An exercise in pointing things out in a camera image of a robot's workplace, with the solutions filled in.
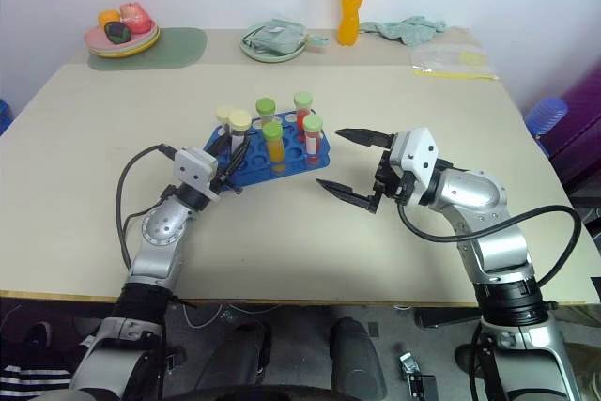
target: towel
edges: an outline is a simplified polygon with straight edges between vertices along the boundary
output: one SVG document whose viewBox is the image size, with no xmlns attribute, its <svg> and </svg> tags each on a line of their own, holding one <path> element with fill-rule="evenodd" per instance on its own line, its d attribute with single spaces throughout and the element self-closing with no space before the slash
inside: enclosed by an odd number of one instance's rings
<svg viewBox="0 0 601 401">
<path fill-rule="evenodd" d="M 379 33 L 386 39 L 400 39 L 407 46 L 428 42 L 446 30 L 444 21 L 428 21 L 424 16 L 411 16 L 400 23 L 362 23 L 365 33 Z"/>
</svg>

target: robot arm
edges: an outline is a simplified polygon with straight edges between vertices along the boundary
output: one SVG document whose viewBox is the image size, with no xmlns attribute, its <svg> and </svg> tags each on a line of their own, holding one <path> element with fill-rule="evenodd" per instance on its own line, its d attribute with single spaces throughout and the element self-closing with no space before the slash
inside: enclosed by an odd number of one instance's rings
<svg viewBox="0 0 601 401">
<path fill-rule="evenodd" d="M 373 195 L 361 196 L 345 185 L 318 180 L 326 190 L 373 213 L 384 194 L 397 202 L 401 220 L 413 233 L 457 242 L 483 314 L 478 357 L 489 399 L 546 393 L 579 400 L 560 331 L 534 279 L 526 240 L 517 225 L 502 224 L 510 219 L 504 187 L 482 171 L 459 170 L 439 159 L 426 128 L 390 135 L 365 129 L 336 133 L 389 150 L 380 159 Z M 456 236 L 433 237 L 417 229 L 405 213 L 405 206 L 417 205 L 441 213 Z M 477 234 L 498 224 L 503 228 L 494 233 Z"/>
<path fill-rule="evenodd" d="M 103 401 L 141 399 L 144 390 L 154 386 L 156 369 L 163 365 L 163 317 L 183 266 L 181 245 L 189 222 L 210 201 L 219 200 L 218 193 L 229 185 L 248 144 L 247 139 L 223 168 L 195 147 L 175 152 L 175 176 L 182 184 L 142 221 L 140 251 L 113 312 L 100 324 L 73 376 L 70 392 L 45 398 L 65 401 L 78 391 Z"/>
</svg>

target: beige tabletop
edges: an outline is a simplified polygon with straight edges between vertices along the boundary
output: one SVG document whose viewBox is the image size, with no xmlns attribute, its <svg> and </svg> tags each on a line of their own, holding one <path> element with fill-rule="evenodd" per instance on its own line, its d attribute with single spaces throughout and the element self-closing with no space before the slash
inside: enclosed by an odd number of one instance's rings
<svg viewBox="0 0 601 401">
<path fill-rule="evenodd" d="M 116 181 L 126 162 L 153 144 L 201 147 L 223 103 L 254 109 L 273 97 L 293 110 L 310 91 L 331 144 L 328 167 L 224 193 L 190 228 L 177 294 L 195 300 L 474 304 L 453 244 L 413 236 L 384 199 L 378 214 L 326 193 L 315 178 L 370 193 L 381 149 L 353 145 L 333 132 L 366 127 L 395 132 L 427 126 L 440 156 L 483 169 L 507 188 L 518 214 L 567 204 L 549 162 L 524 127 L 500 82 L 416 76 L 404 46 L 361 36 L 324 54 L 265 65 L 239 49 L 239 31 L 208 31 L 198 63 L 184 69 L 94 71 L 83 52 L 46 84 L 0 138 L 0 237 L 3 296 L 111 301 L 126 276 L 115 231 Z M 444 39 L 472 40 L 454 30 Z M 177 183 L 162 155 L 137 163 L 124 191 L 126 212 L 153 204 Z M 435 234 L 450 234 L 441 215 L 409 210 Z M 133 254 L 139 223 L 128 236 Z M 571 232 L 553 213 L 521 226 L 538 277 Z M 557 301 L 595 302 L 590 281 L 601 258 L 582 232 L 572 257 L 543 289 Z"/>
</svg>

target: plate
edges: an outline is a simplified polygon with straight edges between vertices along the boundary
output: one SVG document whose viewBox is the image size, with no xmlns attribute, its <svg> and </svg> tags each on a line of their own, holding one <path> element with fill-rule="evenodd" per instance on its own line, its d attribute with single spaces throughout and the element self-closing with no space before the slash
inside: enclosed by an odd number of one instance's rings
<svg viewBox="0 0 601 401">
<path fill-rule="evenodd" d="M 96 26 L 85 32 L 85 45 L 96 52 L 126 51 L 137 46 L 140 42 L 151 39 L 157 33 L 157 25 L 153 22 L 152 27 L 145 33 L 131 34 L 131 40 L 122 44 L 114 44 L 106 38 L 103 30 Z"/>
<path fill-rule="evenodd" d="M 242 49 L 242 51 L 245 54 L 247 54 L 248 56 L 250 56 L 253 60 L 260 61 L 262 63 L 282 63 L 283 61 L 288 61 L 296 56 L 299 56 L 302 53 L 302 51 L 304 51 L 304 48 L 307 47 L 307 43 L 303 42 L 303 44 L 293 53 L 279 55 L 279 54 L 270 54 L 268 52 L 263 52 L 263 51 L 258 52 L 256 49 L 253 49 L 252 47 L 250 47 L 244 43 L 244 37 L 250 35 L 254 31 L 258 30 L 259 28 L 264 27 L 268 23 L 270 23 L 270 22 L 257 23 L 255 25 L 253 25 L 252 27 L 247 28 L 246 31 L 240 37 L 240 49 Z"/>
<path fill-rule="evenodd" d="M 132 56 L 132 55 L 139 54 L 139 53 L 145 51 L 146 49 L 152 47 L 159 40 L 160 36 L 161 36 L 161 29 L 158 29 L 157 34 L 154 36 L 154 38 L 147 41 L 145 44 L 142 44 L 141 46 L 138 46 L 134 49 L 125 50 L 125 51 L 119 52 L 119 53 L 107 54 L 107 53 L 95 52 L 91 49 L 88 49 L 88 50 L 91 54 L 101 56 L 102 58 L 123 58 L 126 56 Z"/>
<path fill-rule="evenodd" d="M 123 54 L 124 52 L 133 51 L 139 47 L 144 46 L 147 42 L 153 40 L 157 36 L 158 33 L 159 33 L 159 27 L 157 27 L 155 29 L 155 33 L 153 35 L 149 35 L 148 37 L 146 37 L 144 39 L 136 40 L 134 44 L 132 44 L 128 47 L 124 47 L 124 48 L 104 50 L 104 49 L 98 49 L 95 47 L 88 47 L 87 49 L 88 49 L 88 51 L 94 52 L 96 54 Z"/>
</svg>

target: green placemat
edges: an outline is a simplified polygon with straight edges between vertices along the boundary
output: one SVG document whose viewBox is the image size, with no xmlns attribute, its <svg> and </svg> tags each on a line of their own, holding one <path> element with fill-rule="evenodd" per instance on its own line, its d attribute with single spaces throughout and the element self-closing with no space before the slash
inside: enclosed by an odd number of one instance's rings
<svg viewBox="0 0 601 401">
<path fill-rule="evenodd" d="M 162 28 L 157 43 L 141 54 L 102 58 L 90 54 L 87 65 L 95 70 L 185 68 L 198 61 L 207 48 L 207 34 L 199 28 Z"/>
</svg>

